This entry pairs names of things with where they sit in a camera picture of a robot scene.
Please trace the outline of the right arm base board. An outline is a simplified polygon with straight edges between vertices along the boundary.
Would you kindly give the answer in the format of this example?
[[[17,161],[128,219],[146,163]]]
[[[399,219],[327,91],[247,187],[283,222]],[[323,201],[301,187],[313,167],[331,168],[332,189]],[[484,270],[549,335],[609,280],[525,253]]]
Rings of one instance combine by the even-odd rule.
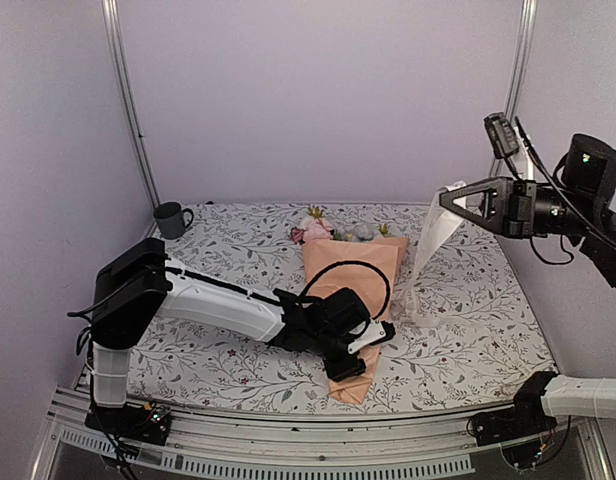
[[[471,416],[466,433],[480,447],[499,445],[505,463],[515,470],[538,467],[558,425],[554,417],[527,417],[514,407]]]

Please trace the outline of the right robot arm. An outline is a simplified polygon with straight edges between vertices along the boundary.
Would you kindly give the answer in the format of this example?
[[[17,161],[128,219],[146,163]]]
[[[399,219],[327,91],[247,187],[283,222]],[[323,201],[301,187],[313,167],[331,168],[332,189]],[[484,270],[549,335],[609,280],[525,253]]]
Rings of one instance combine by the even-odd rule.
[[[440,195],[441,206],[498,236],[511,252],[555,363],[528,374],[512,403],[474,415],[481,444],[519,439],[575,418],[616,420],[616,150],[575,134],[545,165],[518,126],[488,133],[505,174]]]

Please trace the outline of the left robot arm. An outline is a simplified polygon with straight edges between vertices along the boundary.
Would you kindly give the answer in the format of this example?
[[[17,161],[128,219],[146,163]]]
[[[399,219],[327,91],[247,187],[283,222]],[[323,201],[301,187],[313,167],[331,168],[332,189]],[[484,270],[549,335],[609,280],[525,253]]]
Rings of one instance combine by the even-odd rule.
[[[103,267],[93,305],[69,312],[89,324],[92,399],[99,419],[116,434],[136,426],[126,404],[130,351],[156,316],[218,327],[289,352],[314,352],[333,381],[365,370],[362,348],[390,340],[395,329],[382,320],[391,286],[377,312],[349,287],[325,298],[307,289],[260,293],[188,269],[166,253],[165,243],[146,238]]]

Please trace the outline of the beige wrapping paper sheet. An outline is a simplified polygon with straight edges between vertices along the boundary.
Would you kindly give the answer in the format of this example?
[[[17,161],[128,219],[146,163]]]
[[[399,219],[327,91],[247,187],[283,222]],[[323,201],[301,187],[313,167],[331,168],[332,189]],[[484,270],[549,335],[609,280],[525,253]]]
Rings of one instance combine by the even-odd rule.
[[[312,309],[332,336],[324,365],[335,401],[361,405],[370,390],[380,343],[394,334],[390,303],[408,244],[405,237],[378,237],[362,243],[310,240],[302,246],[302,294],[323,300]]]

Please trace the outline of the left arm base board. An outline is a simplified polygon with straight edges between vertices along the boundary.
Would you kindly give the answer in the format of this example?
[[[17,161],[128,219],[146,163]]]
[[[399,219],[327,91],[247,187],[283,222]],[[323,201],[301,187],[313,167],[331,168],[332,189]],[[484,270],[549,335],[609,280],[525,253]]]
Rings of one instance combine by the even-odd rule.
[[[165,446],[172,423],[171,409],[149,402],[143,406],[126,403],[121,408],[108,408],[92,403],[85,426],[110,437]]]

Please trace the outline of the pale pink white flower stem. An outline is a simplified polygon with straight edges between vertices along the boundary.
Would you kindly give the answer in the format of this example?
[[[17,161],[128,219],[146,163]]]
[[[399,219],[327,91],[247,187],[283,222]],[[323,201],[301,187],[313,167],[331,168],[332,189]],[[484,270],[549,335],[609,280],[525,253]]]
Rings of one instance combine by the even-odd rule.
[[[302,241],[332,240],[335,228],[324,218],[324,211],[319,206],[309,206],[307,213],[299,225],[303,231]]]

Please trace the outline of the white lace ribbon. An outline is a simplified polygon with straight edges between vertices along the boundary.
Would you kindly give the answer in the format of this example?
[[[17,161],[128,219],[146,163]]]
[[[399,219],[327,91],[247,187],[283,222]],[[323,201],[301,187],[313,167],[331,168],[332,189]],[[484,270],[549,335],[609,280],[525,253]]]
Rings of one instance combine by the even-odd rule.
[[[416,292],[415,281],[419,279],[433,255],[463,222],[462,217],[440,205],[439,196],[466,186],[467,184],[460,180],[439,188],[433,195],[414,249],[413,259],[409,263],[408,279],[396,295],[397,304],[403,310],[406,320],[416,327],[436,327],[440,323],[436,317],[421,312],[422,301]]]

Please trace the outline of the blue fake flower stem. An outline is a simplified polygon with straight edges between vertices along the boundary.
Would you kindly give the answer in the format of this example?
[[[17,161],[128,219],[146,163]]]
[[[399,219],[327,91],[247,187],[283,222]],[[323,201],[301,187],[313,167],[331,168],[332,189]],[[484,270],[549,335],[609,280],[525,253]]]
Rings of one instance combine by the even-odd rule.
[[[364,243],[381,238],[380,228],[369,223],[359,223],[335,230],[333,238],[338,241]]]

